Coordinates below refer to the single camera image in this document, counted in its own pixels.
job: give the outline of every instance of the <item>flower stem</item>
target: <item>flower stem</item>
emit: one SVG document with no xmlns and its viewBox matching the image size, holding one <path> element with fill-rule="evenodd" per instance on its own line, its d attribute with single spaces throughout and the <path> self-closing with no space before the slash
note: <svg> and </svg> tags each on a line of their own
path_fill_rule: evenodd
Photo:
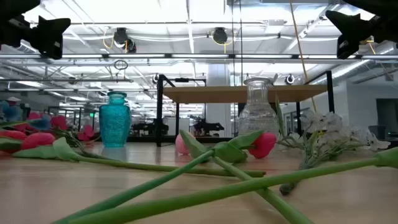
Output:
<svg viewBox="0 0 398 224">
<path fill-rule="evenodd" d="M 113 161 L 107 159 L 95 159 L 95 158 L 87 158 L 87 157 L 80 157 L 80 161 L 82 162 L 92 162 L 96 164 L 104 164 L 110 165 L 115 167 L 125 167 L 130 169 L 140 169 L 140 170 L 153 170 L 153 171 L 163 171 L 163 172 L 170 172 L 173 170 L 178 169 L 179 167 L 175 166 L 160 166 L 160 165 L 150 165 L 150 164 L 135 164 L 131 162 L 122 162 L 122 161 Z M 188 174 L 206 174 L 206 175 L 218 175 L 218 176 L 225 176 L 231 177 L 233 174 L 221 169 L 204 169 L 204 168 L 193 168 L 186 171 Z M 257 171 L 257 170 L 245 170 L 245 173 L 250 175 L 251 177 L 263 177 L 265 172 L 264 171 Z"/>
<path fill-rule="evenodd" d="M 298 180 L 318 177 L 321 175 L 334 174 L 360 167 L 376 165 L 378 158 L 364 159 L 345 164 L 338 164 L 330 167 L 318 167 L 314 169 L 301 170 L 290 174 L 278 175 L 273 177 L 263 177 L 254 180 L 247 180 L 237 184 L 231 184 L 224 187 L 211 190 L 203 190 L 189 195 L 170 197 L 163 200 L 151 202 L 141 202 L 134 205 L 127 205 L 118 208 L 112 208 L 107 211 L 94 213 L 84 217 L 72 220 L 73 224 L 90 223 L 126 223 L 165 212 L 171 212 L 181 208 L 187 208 L 194 205 L 213 202 L 227 197 L 240 195 L 243 193 L 259 190 L 273 185 L 295 182 Z"/>
<path fill-rule="evenodd" d="M 214 162 L 219 166 L 234 174 L 237 178 L 241 180 L 252 180 L 253 178 L 235 166 L 223 161 L 219 157 L 213 158 Z M 313 223 L 309 220 L 305 215 L 301 214 L 297 211 L 293 206 L 289 205 L 283 199 L 281 199 L 277 194 L 269 189 L 261 189 L 256 191 L 262 198 L 264 198 L 268 203 L 270 203 L 276 210 L 283 215 L 286 220 L 288 220 L 291 224 L 309 224 Z"/>
<path fill-rule="evenodd" d="M 129 190 L 126 190 L 117 195 L 114 195 L 106 200 L 103 200 L 102 202 L 98 202 L 94 205 L 91 205 L 91 206 L 89 206 L 83 210 L 80 210 L 76 213 L 73 213 L 61 220 L 57 220 L 55 223 L 68 223 L 70 220 L 76 219 L 78 217 L 82 217 L 84 215 L 88 215 L 88 214 L 95 213 L 95 212 L 100 212 L 100 211 L 107 210 L 110 208 L 114 208 L 124 202 L 127 202 L 130 199 L 133 199 L 134 197 L 137 197 L 140 194 L 147 192 L 148 190 L 154 189 L 155 187 L 158 187 L 158 186 L 166 183 L 167 181 L 172 180 L 172 179 L 182 175 L 186 171 L 192 169 L 199 163 L 203 162 L 204 160 L 206 160 L 207 158 L 212 156 L 214 153 L 215 153 L 214 150 L 207 151 L 207 152 L 203 153 L 201 156 L 197 157 L 196 159 L 192 160 L 187 165 L 185 165 L 181 168 L 175 169 L 174 171 L 169 172 L 168 174 L 166 174 L 162 177 L 159 177 L 154 180 L 150 180 L 141 185 L 138 185 Z"/>
</svg>

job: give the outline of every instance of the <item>clear glass vase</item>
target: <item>clear glass vase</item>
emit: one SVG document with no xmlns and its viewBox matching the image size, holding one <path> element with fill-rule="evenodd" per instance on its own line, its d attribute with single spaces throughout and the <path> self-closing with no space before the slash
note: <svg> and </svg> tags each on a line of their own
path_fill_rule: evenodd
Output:
<svg viewBox="0 0 398 224">
<path fill-rule="evenodd" d="M 123 147 L 131 126 L 130 108 L 124 105 L 125 93 L 109 92 L 109 104 L 99 108 L 101 139 L 105 147 Z"/>
<path fill-rule="evenodd" d="M 248 101 L 239 115 L 239 135 L 264 130 L 279 137 L 277 115 L 268 103 L 268 78 L 250 78 L 244 81 L 248 86 Z"/>
</svg>

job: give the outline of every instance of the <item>pillar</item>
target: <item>pillar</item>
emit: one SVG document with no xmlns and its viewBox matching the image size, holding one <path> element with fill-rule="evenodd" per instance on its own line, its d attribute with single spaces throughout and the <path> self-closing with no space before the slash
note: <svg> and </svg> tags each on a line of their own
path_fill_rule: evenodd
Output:
<svg viewBox="0 0 398 224">
<path fill-rule="evenodd" d="M 207 86 L 229 86 L 230 75 L 228 64 L 209 64 L 206 78 Z M 208 123 L 220 123 L 224 131 L 219 131 L 221 138 L 231 137 L 231 104 L 206 104 L 206 120 Z"/>
</svg>

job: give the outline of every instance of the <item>shelf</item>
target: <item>shelf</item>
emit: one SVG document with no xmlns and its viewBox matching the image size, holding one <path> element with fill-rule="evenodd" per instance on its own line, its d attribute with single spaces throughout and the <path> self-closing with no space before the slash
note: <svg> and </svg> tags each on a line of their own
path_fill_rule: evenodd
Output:
<svg viewBox="0 0 398 224">
<path fill-rule="evenodd" d="M 177 103 L 245 103 L 246 91 L 246 86 L 169 87 L 164 95 Z M 326 91 L 326 85 L 273 86 L 268 99 L 275 102 L 277 93 L 281 103 L 300 102 Z"/>
</svg>

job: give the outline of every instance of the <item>teal glass vase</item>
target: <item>teal glass vase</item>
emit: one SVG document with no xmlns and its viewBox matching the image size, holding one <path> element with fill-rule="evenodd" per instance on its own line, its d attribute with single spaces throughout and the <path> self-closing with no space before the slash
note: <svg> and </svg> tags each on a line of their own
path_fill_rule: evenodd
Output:
<svg viewBox="0 0 398 224">
<path fill-rule="evenodd" d="M 109 104 L 99 108 L 101 139 L 105 147 L 123 147 L 131 126 L 130 108 L 124 105 L 127 96 L 122 92 L 109 92 Z"/>
</svg>

